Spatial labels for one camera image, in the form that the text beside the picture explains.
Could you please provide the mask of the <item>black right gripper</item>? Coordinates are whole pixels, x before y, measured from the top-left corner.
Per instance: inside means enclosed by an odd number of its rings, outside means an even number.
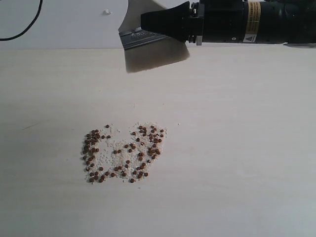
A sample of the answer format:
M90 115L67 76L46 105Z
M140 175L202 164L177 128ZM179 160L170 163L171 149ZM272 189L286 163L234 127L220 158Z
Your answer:
M191 29L186 29L189 18ZM243 0L200 0L141 14L141 29L189 43L240 43L244 36Z

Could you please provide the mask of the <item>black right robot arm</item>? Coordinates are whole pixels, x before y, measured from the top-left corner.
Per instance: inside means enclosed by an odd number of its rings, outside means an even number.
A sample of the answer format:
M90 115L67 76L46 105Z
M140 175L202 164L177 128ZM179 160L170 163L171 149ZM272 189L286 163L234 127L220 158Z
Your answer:
M316 42L314 0L200 0L141 15L145 31L180 42L287 44Z

